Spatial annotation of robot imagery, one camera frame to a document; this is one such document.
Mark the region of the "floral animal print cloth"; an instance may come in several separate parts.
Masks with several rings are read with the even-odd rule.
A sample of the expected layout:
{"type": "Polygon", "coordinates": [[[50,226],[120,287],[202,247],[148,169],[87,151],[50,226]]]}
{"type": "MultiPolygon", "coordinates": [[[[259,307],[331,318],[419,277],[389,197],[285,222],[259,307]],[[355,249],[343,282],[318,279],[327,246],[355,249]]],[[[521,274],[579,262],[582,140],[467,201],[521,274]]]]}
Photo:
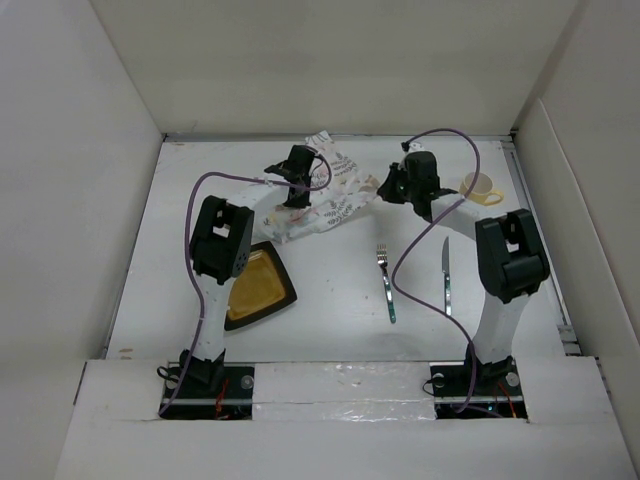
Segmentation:
{"type": "Polygon", "coordinates": [[[314,168],[312,185],[328,183],[329,186],[311,193],[311,205],[302,210],[275,207],[258,217],[254,224],[254,239],[285,244],[323,233],[346,221],[377,197],[379,180],[342,153],[328,132],[310,136],[305,143],[328,161],[327,165],[314,168]]]}

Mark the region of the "square black yellow plate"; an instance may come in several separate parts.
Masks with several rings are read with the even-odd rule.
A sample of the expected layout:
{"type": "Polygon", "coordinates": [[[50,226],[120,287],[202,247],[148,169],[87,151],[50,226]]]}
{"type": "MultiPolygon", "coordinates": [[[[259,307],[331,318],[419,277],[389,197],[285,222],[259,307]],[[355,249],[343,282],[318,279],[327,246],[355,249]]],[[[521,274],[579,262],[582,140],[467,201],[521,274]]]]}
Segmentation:
{"type": "Polygon", "coordinates": [[[289,307],[297,298],[274,245],[269,241],[254,244],[248,265],[231,289],[224,329],[230,332],[259,322],[289,307]]]}

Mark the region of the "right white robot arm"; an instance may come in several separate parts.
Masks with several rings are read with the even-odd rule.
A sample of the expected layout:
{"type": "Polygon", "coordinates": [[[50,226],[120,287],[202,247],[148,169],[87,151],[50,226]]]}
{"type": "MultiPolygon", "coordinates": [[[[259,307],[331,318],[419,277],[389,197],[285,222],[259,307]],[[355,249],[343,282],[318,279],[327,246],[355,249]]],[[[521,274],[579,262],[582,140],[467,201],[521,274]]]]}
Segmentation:
{"type": "Polygon", "coordinates": [[[471,392],[486,393],[507,373],[523,311],[550,274],[533,214],[518,209],[492,217],[486,207],[443,188],[429,151],[392,163],[377,194],[387,203],[409,203],[431,226],[440,224],[475,242],[485,297],[462,381],[471,392]]]}

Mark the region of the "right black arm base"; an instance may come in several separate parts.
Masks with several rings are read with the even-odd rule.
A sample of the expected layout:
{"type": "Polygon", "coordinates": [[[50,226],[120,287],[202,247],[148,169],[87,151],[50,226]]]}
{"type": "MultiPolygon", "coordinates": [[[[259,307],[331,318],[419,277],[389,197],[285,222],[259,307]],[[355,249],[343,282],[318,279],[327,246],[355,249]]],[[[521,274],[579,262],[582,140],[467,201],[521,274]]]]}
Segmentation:
{"type": "Polygon", "coordinates": [[[422,390],[434,400],[438,420],[528,418],[516,361],[472,365],[465,361],[432,362],[422,390]]]}

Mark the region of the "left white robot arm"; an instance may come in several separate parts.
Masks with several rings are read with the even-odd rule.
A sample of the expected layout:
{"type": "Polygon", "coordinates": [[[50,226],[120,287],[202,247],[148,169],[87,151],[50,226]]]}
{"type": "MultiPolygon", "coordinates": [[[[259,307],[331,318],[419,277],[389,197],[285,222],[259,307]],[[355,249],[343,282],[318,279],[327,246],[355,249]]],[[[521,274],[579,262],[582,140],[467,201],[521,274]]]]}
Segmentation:
{"type": "Polygon", "coordinates": [[[312,184],[315,161],[328,166],[318,151],[295,145],[288,157],[264,170],[261,178],[209,172],[196,181],[185,219],[185,263],[199,301],[199,318],[191,345],[180,357],[179,380],[201,396],[212,396],[224,381],[224,325],[235,280],[246,268],[251,253],[255,217],[277,206],[304,209],[310,194],[331,180],[312,184]],[[246,183],[229,198],[209,195],[198,216],[192,217],[196,195],[205,180],[218,177],[246,183]]]}

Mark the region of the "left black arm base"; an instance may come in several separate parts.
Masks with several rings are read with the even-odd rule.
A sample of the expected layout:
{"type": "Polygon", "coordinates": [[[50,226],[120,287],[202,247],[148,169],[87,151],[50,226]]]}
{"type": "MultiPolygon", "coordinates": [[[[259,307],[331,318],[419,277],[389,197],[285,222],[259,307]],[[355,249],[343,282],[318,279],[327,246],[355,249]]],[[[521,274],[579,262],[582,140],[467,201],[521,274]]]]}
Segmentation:
{"type": "Polygon", "coordinates": [[[163,380],[163,393],[159,416],[165,420],[251,420],[255,366],[231,364],[224,373],[213,380],[210,387],[194,379],[186,378],[177,397],[170,401],[180,368],[177,363],[160,366],[156,373],[163,380]]]}

